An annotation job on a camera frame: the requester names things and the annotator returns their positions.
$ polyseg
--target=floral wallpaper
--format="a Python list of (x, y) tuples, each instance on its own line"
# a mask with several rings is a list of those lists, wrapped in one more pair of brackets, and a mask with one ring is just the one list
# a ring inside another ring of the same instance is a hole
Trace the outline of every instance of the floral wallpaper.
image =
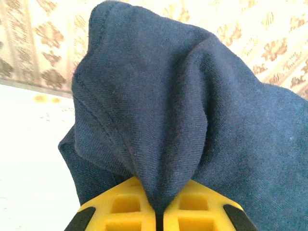
[[(122, 1), (213, 32), (260, 81), (308, 100), (308, 0)], [(70, 92), (100, 2), (1, 0), (0, 79)]]

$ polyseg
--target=yellow clamp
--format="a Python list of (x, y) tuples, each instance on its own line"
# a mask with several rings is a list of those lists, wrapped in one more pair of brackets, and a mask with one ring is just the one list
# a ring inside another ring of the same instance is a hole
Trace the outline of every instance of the yellow clamp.
[[(155, 212), (137, 178), (81, 206), (65, 231), (155, 231)], [(164, 212), (164, 231), (257, 231), (242, 207), (190, 180)]]

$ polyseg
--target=cloth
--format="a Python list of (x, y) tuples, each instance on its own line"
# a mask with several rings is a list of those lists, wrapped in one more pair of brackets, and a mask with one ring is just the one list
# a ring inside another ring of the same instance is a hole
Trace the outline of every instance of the cloth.
[(136, 176), (159, 217), (193, 179), (261, 231), (308, 230), (308, 102), (261, 83), (214, 34), (103, 2), (72, 92), (59, 149), (81, 204)]

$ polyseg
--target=rectangular hole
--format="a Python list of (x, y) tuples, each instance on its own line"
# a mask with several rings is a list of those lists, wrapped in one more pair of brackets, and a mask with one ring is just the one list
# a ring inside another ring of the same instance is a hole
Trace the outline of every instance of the rectangular hole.
[(185, 194), (180, 201), (181, 210), (208, 210), (206, 197), (200, 194)]
[(111, 213), (133, 213), (140, 212), (140, 201), (132, 195), (121, 195), (112, 204)]
[(179, 218), (180, 231), (217, 231), (214, 221), (210, 218)]
[(141, 222), (110, 222), (105, 231), (141, 231)]

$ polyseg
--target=white surface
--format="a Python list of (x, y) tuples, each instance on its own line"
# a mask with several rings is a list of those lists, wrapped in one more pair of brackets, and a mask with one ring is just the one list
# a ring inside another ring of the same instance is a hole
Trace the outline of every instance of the white surface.
[(0, 85), (0, 231), (63, 231), (79, 209), (57, 148), (74, 124), (73, 101), (36, 95)]

